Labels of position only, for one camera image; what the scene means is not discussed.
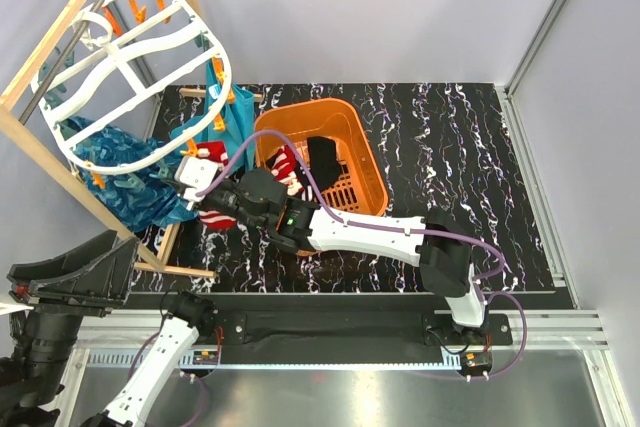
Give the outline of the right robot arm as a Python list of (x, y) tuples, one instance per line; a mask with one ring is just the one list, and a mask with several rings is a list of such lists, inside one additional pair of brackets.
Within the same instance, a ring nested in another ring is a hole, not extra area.
[(283, 251), (349, 251), (417, 268), (424, 289), (446, 300), (460, 340), (472, 344), (488, 334), (486, 308), (472, 286), (475, 240), (445, 212), (432, 209), (425, 217), (393, 218), (324, 209), (290, 196), (285, 185), (264, 169), (255, 169), (238, 182), (222, 180), (204, 195), (203, 189), (204, 182), (198, 179), (184, 197), (198, 210), (214, 210), (261, 229)]

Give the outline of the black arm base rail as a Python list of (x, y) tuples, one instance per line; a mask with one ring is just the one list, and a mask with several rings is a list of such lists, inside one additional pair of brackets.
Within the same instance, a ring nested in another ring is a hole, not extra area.
[(510, 347), (507, 317), (463, 333), (445, 301), (409, 294), (210, 294), (226, 365), (333, 368), (442, 361), (469, 346)]

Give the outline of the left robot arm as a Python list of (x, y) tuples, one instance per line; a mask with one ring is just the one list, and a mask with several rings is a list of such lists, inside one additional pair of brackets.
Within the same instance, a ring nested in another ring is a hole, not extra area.
[(86, 426), (144, 426), (172, 374), (196, 343), (220, 337), (215, 305), (192, 292), (163, 308), (158, 331), (137, 351), (84, 343), (85, 321), (126, 304), (139, 240), (105, 231), (55, 257), (14, 264), (1, 312), (14, 350), (1, 360), (4, 426), (67, 426), (87, 371), (127, 366), (126, 381)]

